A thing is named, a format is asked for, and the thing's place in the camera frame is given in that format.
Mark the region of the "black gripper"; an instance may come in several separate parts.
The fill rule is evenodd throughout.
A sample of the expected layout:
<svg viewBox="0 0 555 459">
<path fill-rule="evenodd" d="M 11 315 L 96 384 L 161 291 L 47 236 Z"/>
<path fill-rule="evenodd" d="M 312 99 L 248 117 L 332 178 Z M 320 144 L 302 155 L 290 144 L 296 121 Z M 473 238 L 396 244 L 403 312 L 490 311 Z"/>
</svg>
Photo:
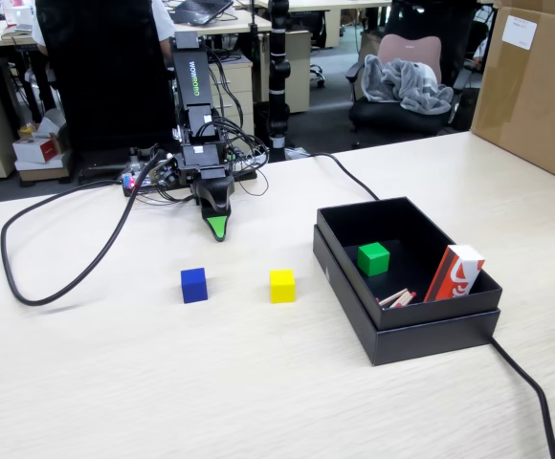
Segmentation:
<svg viewBox="0 0 555 459">
<path fill-rule="evenodd" d="M 217 242 L 227 235 L 231 215 L 230 197 L 234 193 L 234 177 L 228 164 L 220 160 L 214 143 L 185 145 L 176 155 L 180 178 L 190 185 L 201 207 L 203 221 Z"/>
</svg>

